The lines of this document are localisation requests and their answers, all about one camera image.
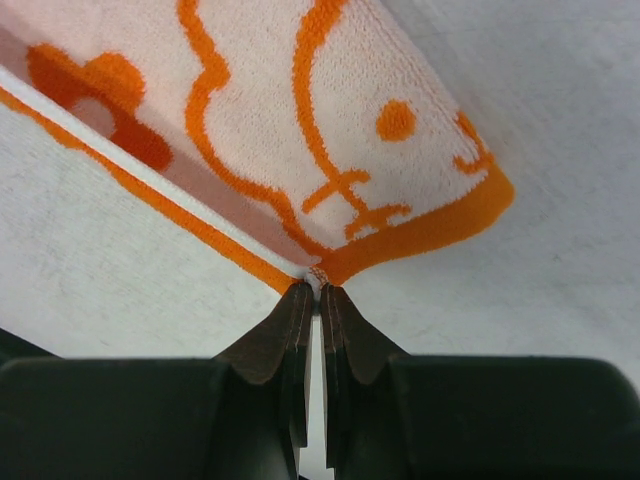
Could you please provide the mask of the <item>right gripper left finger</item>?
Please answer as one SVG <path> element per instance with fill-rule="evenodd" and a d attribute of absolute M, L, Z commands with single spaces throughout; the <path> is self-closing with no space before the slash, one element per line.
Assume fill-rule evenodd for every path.
<path fill-rule="evenodd" d="M 294 283 L 269 315 L 216 356 L 229 366 L 216 412 L 216 479 L 297 479 L 308 445 L 314 294 Z"/>

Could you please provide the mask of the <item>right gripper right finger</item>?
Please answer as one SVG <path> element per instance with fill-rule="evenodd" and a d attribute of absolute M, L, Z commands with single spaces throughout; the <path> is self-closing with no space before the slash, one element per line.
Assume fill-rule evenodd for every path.
<path fill-rule="evenodd" d="M 333 470 L 404 470 L 389 361 L 408 355 L 367 321 L 346 291 L 320 297 L 326 462 Z"/>

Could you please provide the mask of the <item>orange flower pattern towel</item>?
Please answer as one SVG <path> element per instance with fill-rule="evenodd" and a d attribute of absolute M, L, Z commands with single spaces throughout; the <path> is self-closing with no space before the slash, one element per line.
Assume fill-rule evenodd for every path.
<path fill-rule="evenodd" d="M 280 291 L 465 240 L 514 197 L 379 1 L 5 1 L 1 99 Z"/>

